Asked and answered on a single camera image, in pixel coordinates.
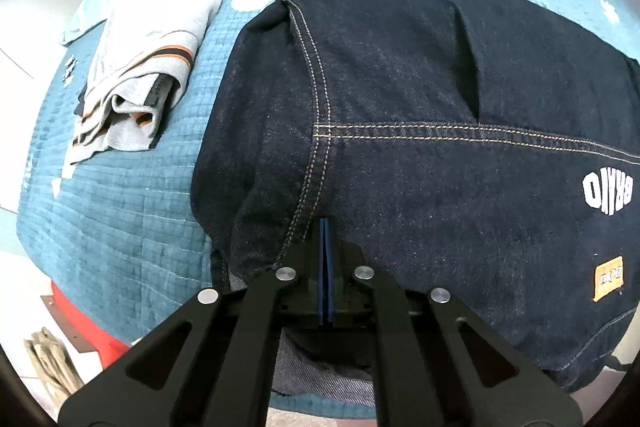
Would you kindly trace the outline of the dark blue denim jacket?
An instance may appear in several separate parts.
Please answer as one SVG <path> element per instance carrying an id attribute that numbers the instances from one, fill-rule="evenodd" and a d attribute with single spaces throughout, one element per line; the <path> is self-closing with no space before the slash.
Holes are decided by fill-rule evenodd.
<path id="1" fill-rule="evenodd" d="M 191 205 L 217 288 L 329 216 L 573 392 L 639 302 L 639 64 L 525 0 L 276 0 L 235 41 Z"/>

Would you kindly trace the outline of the red bed base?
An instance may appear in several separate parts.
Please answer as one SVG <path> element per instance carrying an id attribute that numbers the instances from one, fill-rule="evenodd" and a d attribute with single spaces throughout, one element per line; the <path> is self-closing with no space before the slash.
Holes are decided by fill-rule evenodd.
<path id="1" fill-rule="evenodd" d="M 81 352 L 82 348 L 96 351 L 101 366 L 106 369 L 130 349 L 129 345 L 94 324 L 68 300 L 55 283 L 51 283 L 51 291 L 56 321 L 77 351 Z"/>

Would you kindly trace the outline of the beige paper bag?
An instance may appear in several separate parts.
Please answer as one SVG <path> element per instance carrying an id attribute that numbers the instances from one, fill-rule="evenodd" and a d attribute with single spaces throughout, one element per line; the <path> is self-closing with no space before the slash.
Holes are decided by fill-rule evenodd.
<path id="1" fill-rule="evenodd" d="M 64 343 L 43 327 L 24 341 L 30 363 L 59 409 L 84 385 Z"/>

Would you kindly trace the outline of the teal quilted bedspread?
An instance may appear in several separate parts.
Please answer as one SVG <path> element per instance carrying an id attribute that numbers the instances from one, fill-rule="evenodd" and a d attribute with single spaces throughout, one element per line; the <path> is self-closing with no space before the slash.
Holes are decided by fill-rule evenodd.
<path id="1" fill-rule="evenodd" d="M 215 287 L 212 241 L 191 205 L 195 164 L 235 41 L 275 1 L 221 0 L 186 92 L 164 116 L 149 150 L 104 150 L 55 184 L 54 167 L 63 156 L 56 135 L 63 93 L 50 88 L 44 98 L 28 152 L 18 238 L 74 306 L 130 349 L 200 291 L 242 291 L 284 263 L 287 253 L 280 265 L 246 284 Z M 639 64 L 639 0 L 525 1 L 582 26 Z M 334 338 L 324 325 L 319 350 L 307 351 L 282 333 L 267 411 L 378 425 L 371 375 L 337 364 L 330 352 Z"/>

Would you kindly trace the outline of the grey striped folded garment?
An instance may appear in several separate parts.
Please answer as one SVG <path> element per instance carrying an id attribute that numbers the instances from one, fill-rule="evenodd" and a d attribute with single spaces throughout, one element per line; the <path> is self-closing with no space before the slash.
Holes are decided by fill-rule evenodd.
<path id="1" fill-rule="evenodd" d="M 76 109 L 67 165 L 104 150 L 149 150 L 186 92 L 221 0 L 112 0 Z"/>

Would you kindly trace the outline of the white pillow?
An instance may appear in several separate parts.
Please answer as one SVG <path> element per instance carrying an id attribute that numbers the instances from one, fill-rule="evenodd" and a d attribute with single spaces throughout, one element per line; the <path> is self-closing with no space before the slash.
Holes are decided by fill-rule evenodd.
<path id="1" fill-rule="evenodd" d="M 62 45 L 69 46 L 107 18 L 111 0 L 81 0 L 62 33 Z"/>

